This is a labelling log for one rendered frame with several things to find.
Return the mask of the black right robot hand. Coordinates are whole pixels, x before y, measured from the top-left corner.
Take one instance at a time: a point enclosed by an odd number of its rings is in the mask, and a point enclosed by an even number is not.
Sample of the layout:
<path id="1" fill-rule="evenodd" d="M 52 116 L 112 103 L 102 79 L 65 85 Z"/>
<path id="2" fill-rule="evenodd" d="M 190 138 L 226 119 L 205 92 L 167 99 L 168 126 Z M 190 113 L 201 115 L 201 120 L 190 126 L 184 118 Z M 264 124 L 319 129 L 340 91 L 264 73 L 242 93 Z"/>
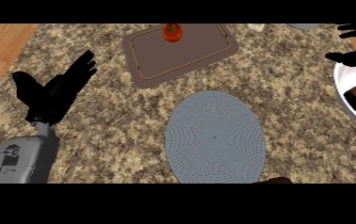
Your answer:
<path id="1" fill-rule="evenodd" d="M 343 31 L 340 35 L 341 39 L 356 38 L 356 24 L 340 24 L 338 29 Z M 356 71 L 356 51 L 347 53 L 328 53 L 325 57 Z M 344 92 L 344 99 L 351 109 L 356 111 L 356 78 L 353 86 Z"/>

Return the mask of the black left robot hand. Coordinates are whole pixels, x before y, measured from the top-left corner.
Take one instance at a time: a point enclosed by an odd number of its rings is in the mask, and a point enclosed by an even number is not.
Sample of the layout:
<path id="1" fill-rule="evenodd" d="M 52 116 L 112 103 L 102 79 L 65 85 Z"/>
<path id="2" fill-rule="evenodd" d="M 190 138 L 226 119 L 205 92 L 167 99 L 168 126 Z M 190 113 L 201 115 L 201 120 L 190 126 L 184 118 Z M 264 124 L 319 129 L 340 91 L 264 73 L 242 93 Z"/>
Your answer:
<path id="1" fill-rule="evenodd" d="M 57 124 L 77 99 L 84 85 L 96 73 L 94 54 L 85 51 L 63 74 L 43 86 L 25 72 L 15 72 L 16 98 L 29 107 L 25 120 Z"/>

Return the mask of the white bowl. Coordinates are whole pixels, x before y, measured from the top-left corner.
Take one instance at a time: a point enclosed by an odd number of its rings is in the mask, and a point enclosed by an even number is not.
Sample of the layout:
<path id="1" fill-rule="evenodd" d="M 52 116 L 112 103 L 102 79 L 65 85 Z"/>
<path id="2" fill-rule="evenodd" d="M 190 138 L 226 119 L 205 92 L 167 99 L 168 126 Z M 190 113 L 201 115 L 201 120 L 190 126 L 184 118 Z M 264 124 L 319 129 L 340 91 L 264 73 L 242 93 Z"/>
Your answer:
<path id="1" fill-rule="evenodd" d="M 347 67 L 343 63 L 335 63 L 334 67 L 334 87 L 337 99 L 344 113 L 356 120 L 356 110 L 351 108 L 344 93 L 356 87 L 356 67 Z"/>

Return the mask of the round grey-blue placemat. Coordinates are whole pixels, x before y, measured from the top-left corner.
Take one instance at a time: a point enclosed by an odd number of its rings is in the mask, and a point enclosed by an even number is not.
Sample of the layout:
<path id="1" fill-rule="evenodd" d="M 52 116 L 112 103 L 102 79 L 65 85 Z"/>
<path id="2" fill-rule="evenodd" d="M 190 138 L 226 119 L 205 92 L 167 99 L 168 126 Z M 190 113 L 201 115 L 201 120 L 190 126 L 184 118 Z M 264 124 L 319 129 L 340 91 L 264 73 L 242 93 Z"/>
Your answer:
<path id="1" fill-rule="evenodd" d="M 167 122 L 165 153 L 183 184 L 249 184 L 266 160 L 264 132 L 244 102 L 207 90 L 177 105 Z"/>

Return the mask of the brown cupcake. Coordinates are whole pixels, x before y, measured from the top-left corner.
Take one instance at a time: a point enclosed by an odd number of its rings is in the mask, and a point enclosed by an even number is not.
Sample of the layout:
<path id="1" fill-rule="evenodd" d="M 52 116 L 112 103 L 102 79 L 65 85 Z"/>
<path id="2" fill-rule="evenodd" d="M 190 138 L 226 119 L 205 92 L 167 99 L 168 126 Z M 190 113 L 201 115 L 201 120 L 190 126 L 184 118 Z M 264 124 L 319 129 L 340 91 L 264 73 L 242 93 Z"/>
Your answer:
<path id="1" fill-rule="evenodd" d="M 286 177 L 275 177 L 266 181 L 255 182 L 255 184 L 292 184 L 292 181 Z"/>

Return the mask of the grey round dish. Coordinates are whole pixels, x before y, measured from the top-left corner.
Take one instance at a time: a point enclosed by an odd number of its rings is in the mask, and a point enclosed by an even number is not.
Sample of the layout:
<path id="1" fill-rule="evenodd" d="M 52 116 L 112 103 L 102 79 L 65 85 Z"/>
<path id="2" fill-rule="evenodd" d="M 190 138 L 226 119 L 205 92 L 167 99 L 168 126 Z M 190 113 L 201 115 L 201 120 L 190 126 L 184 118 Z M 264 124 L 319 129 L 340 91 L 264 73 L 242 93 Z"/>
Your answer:
<path id="1" fill-rule="evenodd" d="M 320 24 L 286 24 L 286 25 L 300 30 L 310 30 L 320 26 Z"/>

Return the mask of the brown cutting board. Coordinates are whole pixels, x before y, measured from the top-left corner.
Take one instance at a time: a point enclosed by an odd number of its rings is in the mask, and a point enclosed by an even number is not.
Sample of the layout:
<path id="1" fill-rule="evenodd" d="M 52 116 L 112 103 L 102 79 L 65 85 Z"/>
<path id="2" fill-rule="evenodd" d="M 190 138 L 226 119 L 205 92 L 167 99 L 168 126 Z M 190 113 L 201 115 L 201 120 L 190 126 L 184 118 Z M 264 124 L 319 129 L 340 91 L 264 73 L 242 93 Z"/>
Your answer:
<path id="1" fill-rule="evenodd" d="M 233 56 L 238 42 L 223 24 L 182 24 L 182 38 L 162 37 L 164 25 L 122 38 L 130 77 L 139 88 L 150 88 Z"/>

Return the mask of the red tomato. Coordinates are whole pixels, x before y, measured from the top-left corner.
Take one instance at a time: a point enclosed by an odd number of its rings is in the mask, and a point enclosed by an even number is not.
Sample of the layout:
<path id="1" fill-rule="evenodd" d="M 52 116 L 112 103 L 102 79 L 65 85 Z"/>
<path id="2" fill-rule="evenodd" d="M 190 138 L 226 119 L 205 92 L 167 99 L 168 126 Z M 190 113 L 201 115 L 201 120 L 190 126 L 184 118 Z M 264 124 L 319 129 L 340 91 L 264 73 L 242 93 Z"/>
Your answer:
<path id="1" fill-rule="evenodd" d="M 183 31 L 179 24 L 165 24 L 162 28 L 162 38 L 170 42 L 177 42 L 182 38 Z"/>

